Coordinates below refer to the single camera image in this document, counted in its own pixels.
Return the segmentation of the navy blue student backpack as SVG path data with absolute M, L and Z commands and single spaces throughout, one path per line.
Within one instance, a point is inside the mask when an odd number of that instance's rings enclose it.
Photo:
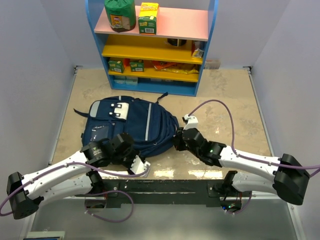
M 145 158 L 169 150 L 179 128 L 178 119 L 159 102 L 132 96 L 96 100 L 88 112 L 75 110 L 75 113 L 87 119 L 81 135 L 83 145 L 127 133 L 133 138 L 133 147 Z

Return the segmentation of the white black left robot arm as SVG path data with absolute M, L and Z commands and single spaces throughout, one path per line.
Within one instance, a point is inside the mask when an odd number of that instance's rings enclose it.
M 99 196 L 107 193 L 102 175 L 134 178 L 147 176 L 150 163 L 140 157 L 127 133 L 112 139 L 91 141 L 79 151 L 56 164 L 33 173 L 14 172 L 8 177 L 7 198 L 15 220 L 35 213 L 40 205 L 77 195 Z

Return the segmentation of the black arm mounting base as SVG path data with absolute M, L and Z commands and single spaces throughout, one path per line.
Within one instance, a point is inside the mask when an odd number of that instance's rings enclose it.
M 91 197 L 104 191 L 120 190 L 133 199 L 133 203 L 145 205 L 205 205 L 217 207 L 240 201 L 249 192 L 237 193 L 223 190 L 223 180 L 142 180 L 142 179 L 104 179 L 104 188 L 93 190 L 79 197 Z

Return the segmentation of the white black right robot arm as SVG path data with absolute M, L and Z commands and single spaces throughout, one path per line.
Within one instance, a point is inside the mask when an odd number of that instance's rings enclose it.
M 196 128 L 179 128 L 173 144 L 176 150 L 189 151 L 208 166 L 230 168 L 221 187 L 227 196 L 264 192 L 293 205 L 303 204 L 311 176 L 290 154 L 278 158 L 235 151 L 224 143 L 208 141 Z

